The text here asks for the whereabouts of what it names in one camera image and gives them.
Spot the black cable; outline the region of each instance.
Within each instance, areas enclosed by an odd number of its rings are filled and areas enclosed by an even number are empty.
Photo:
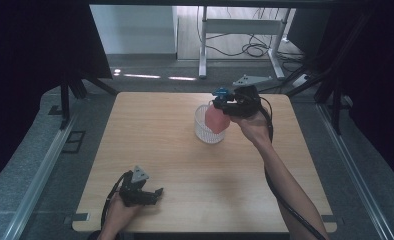
[[[259,8],[258,10],[256,10],[255,14],[253,15],[253,18],[254,18],[254,16],[256,15],[256,13],[257,13],[258,11],[260,11],[260,10],[261,10],[260,8]],[[259,17],[259,19],[261,19],[261,18],[263,17],[264,11],[265,11],[265,9],[263,9],[262,14],[261,14],[261,16]],[[278,16],[278,12],[279,12],[279,9],[277,9],[277,12],[276,12],[276,15],[275,15],[275,19],[276,19],[276,17]],[[198,26],[198,22],[199,22],[198,16],[199,16],[199,13],[200,13],[200,7],[197,7],[197,24],[196,24],[196,27],[197,27],[197,34],[198,34],[199,40],[200,40],[200,42],[201,42],[202,39],[201,39],[201,36],[200,36],[200,30],[199,30],[199,26]],[[271,8],[271,10],[270,10],[270,12],[269,12],[269,18],[270,18],[271,13],[272,13],[272,8]],[[222,37],[222,36],[226,36],[226,35],[230,35],[230,34],[219,34],[219,35],[216,35],[216,36],[208,37],[208,38],[206,38],[206,40],[208,40],[208,39],[214,39],[214,38],[218,38],[218,37]],[[213,49],[213,50],[215,50],[215,51],[217,51],[217,52],[219,52],[219,53],[221,53],[221,54],[223,54],[223,55],[225,55],[225,56],[230,56],[230,57],[238,56],[238,55],[241,55],[241,54],[243,54],[243,53],[246,53],[246,54],[248,54],[248,55],[251,56],[251,57],[257,57],[257,58],[259,58],[259,57],[263,57],[264,55],[266,55],[266,54],[268,53],[268,50],[269,50],[269,48],[270,48],[270,46],[271,46],[271,43],[272,43],[272,35],[270,35],[269,45],[265,44],[262,40],[260,40],[259,38],[257,38],[254,34],[252,34],[252,35],[248,34],[248,36],[250,36],[250,38],[249,38],[249,43],[243,45],[242,48],[241,48],[241,52],[239,52],[239,53],[228,54],[228,53],[222,52],[221,50],[219,50],[219,49],[217,49],[217,48],[215,48],[215,47],[212,47],[212,46],[206,45],[206,47],[207,47],[207,48],[210,48],[210,49]],[[252,42],[251,42],[252,39],[256,39],[256,40],[258,40],[260,43],[252,43]],[[260,54],[252,54],[252,53],[249,52],[250,49],[256,49],[256,50],[260,51]]]
[[[231,13],[229,12],[229,9],[228,9],[228,7],[226,7],[226,11],[228,12],[228,14],[229,14],[229,18],[232,18],[232,16],[231,16]]]
[[[109,209],[110,201],[111,201],[113,195],[115,194],[115,192],[117,191],[117,188],[119,187],[120,181],[122,181],[122,179],[125,178],[125,174],[126,173],[122,174],[122,176],[119,178],[119,180],[113,186],[113,188],[110,191],[109,195],[107,195],[106,202],[104,203],[104,207],[103,207],[103,212],[101,213],[101,227],[102,228],[103,228],[104,222],[106,221],[106,212]]]
[[[291,69],[289,69],[289,68],[287,68],[285,65],[286,64],[289,64],[289,63],[293,63],[293,64],[302,64],[302,63],[299,63],[299,62],[294,62],[294,61],[284,61],[284,62],[282,62],[282,64],[281,64],[281,67],[285,70],[285,71],[287,71],[287,72],[294,72],[294,71],[296,71],[296,70],[291,70]]]
[[[288,57],[286,55],[291,55],[291,56],[298,56],[297,58],[292,58]],[[284,52],[277,52],[277,57],[278,59],[284,60],[284,61],[292,61],[292,62],[299,62],[303,63],[305,59],[305,54],[303,53],[284,53]]]
[[[263,99],[264,101],[266,101],[269,105],[270,108],[270,115],[266,112],[266,110],[263,108],[262,105],[259,106],[259,110],[260,112],[263,114],[263,116],[265,117],[267,123],[268,123],[268,128],[269,128],[269,138],[273,139],[273,126],[272,126],[272,118],[273,118],[273,112],[272,112],[272,106],[271,103],[263,98],[263,97],[259,97],[260,99]],[[290,204],[288,204],[287,201],[285,201],[285,199],[281,196],[281,194],[279,194],[278,190],[275,188],[271,178],[269,177],[268,172],[266,171],[266,168],[264,168],[265,170],[265,178],[266,178],[266,182],[268,183],[269,188],[271,189],[272,193],[274,194],[274,196],[276,197],[276,199],[278,200],[278,202],[285,208],[287,209],[287,211],[297,220],[299,221],[310,233],[313,234],[313,236],[316,237],[316,239],[318,240],[325,240],[325,237],[319,233],[319,231],[314,228],[304,217],[302,217],[296,210],[294,210],[294,208],[292,208],[290,206]]]
[[[258,12],[261,11],[261,9],[262,9],[262,8],[258,8],[258,9],[254,12],[253,18],[254,18],[254,16],[256,16],[256,13],[258,13]],[[260,14],[260,16],[258,17],[258,19],[262,19],[264,13],[265,13],[265,8],[263,8],[262,14]]]
[[[268,183],[269,188],[271,189],[272,193],[274,196],[277,198],[277,200],[282,204],[282,206],[287,209],[287,211],[297,220],[299,221],[310,233],[313,234],[313,236],[316,237],[318,240],[325,240],[325,237],[319,233],[316,228],[314,228],[306,219],[304,219],[296,210],[294,210],[283,198],[282,196],[278,193],[276,188],[274,187],[272,180],[269,177],[268,172],[265,170],[265,178],[266,182]]]
[[[287,85],[288,82],[290,82],[291,80],[295,79],[298,75],[302,74],[303,72],[305,72],[307,70],[305,65],[302,65],[301,67],[299,67],[298,69],[294,70],[284,81],[282,81],[280,84],[273,86],[273,87],[269,87],[269,88],[265,88],[262,90],[258,90],[259,93],[262,92],[266,92],[272,89],[282,89],[285,85]]]

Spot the forearm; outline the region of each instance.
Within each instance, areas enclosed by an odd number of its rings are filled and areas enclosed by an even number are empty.
[[[278,194],[304,219],[306,219],[326,239],[328,236],[318,210],[303,191],[293,175],[288,171],[269,141],[254,143],[265,163],[265,169]],[[283,219],[294,240],[316,239],[300,222],[278,203]]]
[[[116,230],[102,230],[97,240],[114,240],[116,234]]]

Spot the table leg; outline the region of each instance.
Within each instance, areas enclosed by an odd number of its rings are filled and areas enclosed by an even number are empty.
[[[284,35],[285,27],[287,26],[287,21],[288,21],[288,16],[290,15],[290,8],[287,8],[287,11],[284,15],[284,17],[281,20],[281,23],[279,25],[278,33],[276,34],[276,38],[273,44],[273,47],[269,49],[268,54],[269,58],[271,59],[272,66],[275,70],[275,74],[278,78],[278,80],[284,79],[284,72],[282,71],[281,65],[278,62],[277,59],[277,53],[278,53],[278,48],[279,44],[281,43],[282,36]]]
[[[337,80],[337,84],[334,89],[333,97],[332,97],[332,117],[331,124],[334,130],[338,135],[341,135],[340,131],[340,110],[341,110],[341,84],[340,81]]]
[[[117,91],[116,89],[110,87],[109,85],[105,84],[104,82],[102,82],[98,78],[91,76],[90,74],[87,74],[82,71],[79,71],[78,73],[82,78],[88,80],[92,84],[96,85],[97,87],[103,89],[104,91],[108,92],[109,94],[111,94],[113,96],[116,96],[119,93],[119,91]]]
[[[331,70],[332,70],[332,77],[327,79],[326,81],[322,81],[321,86],[315,93],[315,100],[316,102],[325,102],[328,97],[332,94],[332,92],[335,89],[336,86],[336,81],[337,81],[337,75],[339,68],[341,67],[343,61],[347,57],[347,54],[351,50],[351,47],[353,46],[353,43],[356,41],[357,37],[359,36],[360,32],[362,31],[363,27],[366,25],[366,23],[369,20],[369,17],[372,15],[372,9],[369,8],[367,10],[364,10],[360,17],[358,18],[355,26],[352,28],[349,36],[347,37],[346,41],[344,42],[343,46],[339,50],[337,57],[334,59],[333,63],[331,64]]]
[[[62,124],[60,129],[65,129],[67,123],[70,120],[70,109],[69,109],[69,83],[67,76],[64,75],[60,84],[60,96],[62,102]]]
[[[206,78],[206,24],[207,24],[207,6],[203,7],[203,19],[201,25],[201,47],[200,47],[200,63],[198,76],[201,79]]]

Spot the wooden tabletop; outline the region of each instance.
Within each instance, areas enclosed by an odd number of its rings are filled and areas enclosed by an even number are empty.
[[[273,108],[273,145],[321,215],[332,215],[312,158],[285,95],[261,95]],[[105,198],[136,165],[150,179],[143,191],[164,192],[126,229],[130,232],[288,232],[264,176],[262,159],[236,124],[223,141],[194,132],[194,112],[209,93],[119,93],[74,221],[76,231],[100,229]],[[328,232],[336,223],[326,223]]]

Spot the floor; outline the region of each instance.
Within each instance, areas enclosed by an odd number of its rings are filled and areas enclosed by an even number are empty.
[[[247,17],[252,18],[258,14],[255,9],[242,10],[247,12]],[[265,10],[264,15],[274,18],[276,9]],[[209,17],[229,14],[236,16],[240,11],[236,9],[216,9],[209,12]],[[110,58],[111,68],[122,69],[123,72],[159,74],[160,80],[139,79],[126,76],[114,76],[113,80],[103,80],[120,91],[170,91],[170,92],[210,92],[220,84],[237,80],[243,74],[272,75],[274,76],[269,59],[254,58],[245,54],[236,57],[226,57],[217,51],[208,51],[208,78],[200,80],[198,73],[198,36],[192,37],[185,33],[192,31],[183,30],[188,22],[193,29],[196,23],[197,9],[178,7],[179,36],[178,36],[178,61],[177,60],[125,60]],[[227,53],[236,53],[243,44],[248,43],[248,36],[228,36],[216,38],[214,47]],[[261,37],[269,45],[270,37]],[[281,51],[300,53],[292,43],[282,42]],[[291,70],[297,69],[298,63],[289,66]],[[195,78],[194,81],[171,81],[172,75]],[[52,149],[54,140],[60,133],[60,115],[49,114],[53,106],[60,104],[59,89],[53,89],[43,95],[41,110],[24,141],[13,155],[10,163],[0,175],[0,239],[86,239],[88,233],[78,233],[72,230],[70,224],[75,217],[78,201],[86,183],[89,170],[98,149],[99,140],[104,132],[110,110],[115,100],[114,96],[107,94],[100,88],[84,81],[88,95],[85,99],[77,100],[71,94],[72,117],[75,119],[72,131],[85,134],[81,151],[71,154],[69,150],[77,146],[71,144],[60,145],[60,154],[54,156],[54,165],[50,166],[47,177],[37,178],[47,159],[49,150]],[[262,85],[269,88],[276,85],[277,81]],[[291,84],[282,89],[282,93],[292,89]],[[309,151],[314,160],[316,169],[323,184],[328,201],[334,212],[334,221],[338,230],[331,233],[331,239],[394,239],[394,235],[381,235],[381,227],[389,227],[394,234],[394,174],[387,163],[370,145],[369,141],[358,131],[348,116],[348,110],[341,111],[340,125],[341,136],[334,135],[328,124],[328,104],[318,105],[313,101],[316,86],[291,99],[294,111],[302,129]],[[268,93],[281,93],[280,89],[267,91]],[[366,198],[361,192],[360,179],[354,179],[351,165],[362,176],[362,185],[368,188],[372,198]],[[36,183],[41,189],[31,189],[30,184]],[[24,212],[28,205],[30,212]],[[370,209],[376,207],[379,214]],[[378,219],[383,218],[387,225],[377,226]],[[8,227],[18,223],[18,232],[7,234]],[[270,235],[223,235],[229,239],[272,239]],[[218,239],[222,235],[129,235],[127,238],[135,239]]]

